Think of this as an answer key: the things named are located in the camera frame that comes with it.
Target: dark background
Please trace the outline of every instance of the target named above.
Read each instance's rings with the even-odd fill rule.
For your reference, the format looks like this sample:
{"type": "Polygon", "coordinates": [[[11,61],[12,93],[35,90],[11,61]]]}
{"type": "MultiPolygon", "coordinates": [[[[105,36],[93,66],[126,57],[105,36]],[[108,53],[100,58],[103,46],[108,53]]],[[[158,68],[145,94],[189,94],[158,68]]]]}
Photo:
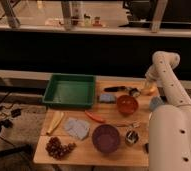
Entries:
{"type": "Polygon", "coordinates": [[[157,50],[177,52],[191,80],[191,38],[0,31],[0,69],[144,77],[157,50]]]}

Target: small bowl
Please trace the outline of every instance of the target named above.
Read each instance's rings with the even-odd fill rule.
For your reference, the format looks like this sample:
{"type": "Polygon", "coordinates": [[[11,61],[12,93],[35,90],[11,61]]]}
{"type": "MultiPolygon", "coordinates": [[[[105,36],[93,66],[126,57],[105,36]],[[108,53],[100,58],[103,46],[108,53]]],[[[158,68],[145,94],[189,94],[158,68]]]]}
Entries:
{"type": "Polygon", "coordinates": [[[117,98],[118,111],[123,115],[131,115],[138,109],[138,101],[129,95],[122,95],[117,98]]]}
{"type": "Polygon", "coordinates": [[[92,135],[93,145],[104,154],[116,151],[120,145],[120,140],[118,130],[108,124],[98,126],[92,135]]]}

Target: green tray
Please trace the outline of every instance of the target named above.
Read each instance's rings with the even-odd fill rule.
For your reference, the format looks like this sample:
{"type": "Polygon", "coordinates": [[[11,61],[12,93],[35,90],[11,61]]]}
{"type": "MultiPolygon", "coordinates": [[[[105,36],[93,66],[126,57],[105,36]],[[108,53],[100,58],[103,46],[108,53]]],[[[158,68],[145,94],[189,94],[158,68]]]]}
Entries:
{"type": "Polygon", "coordinates": [[[91,108],[95,97],[95,76],[53,74],[43,103],[53,107],[91,108]]]}

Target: red grapes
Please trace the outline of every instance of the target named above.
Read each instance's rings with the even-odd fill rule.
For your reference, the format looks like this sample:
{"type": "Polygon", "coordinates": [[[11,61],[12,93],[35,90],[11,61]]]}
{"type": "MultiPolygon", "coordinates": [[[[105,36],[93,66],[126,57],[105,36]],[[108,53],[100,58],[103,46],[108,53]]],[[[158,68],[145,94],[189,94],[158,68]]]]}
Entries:
{"type": "Polygon", "coordinates": [[[69,154],[76,147],[75,143],[69,143],[68,145],[62,145],[58,137],[51,137],[47,143],[46,150],[49,156],[60,160],[65,155],[69,154]]]}

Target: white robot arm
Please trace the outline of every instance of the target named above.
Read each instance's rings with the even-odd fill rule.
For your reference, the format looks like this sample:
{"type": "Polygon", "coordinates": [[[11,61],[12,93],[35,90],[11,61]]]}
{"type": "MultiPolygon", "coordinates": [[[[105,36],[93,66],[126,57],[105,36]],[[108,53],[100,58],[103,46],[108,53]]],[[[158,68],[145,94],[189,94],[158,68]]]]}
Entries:
{"type": "Polygon", "coordinates": [[[146,73],[146,84],[158,78],[168,104],[157,107],[149,122],[149,170],[191,171],[191,98],[173,72],[176,53],[158,51],[146,73]]]}

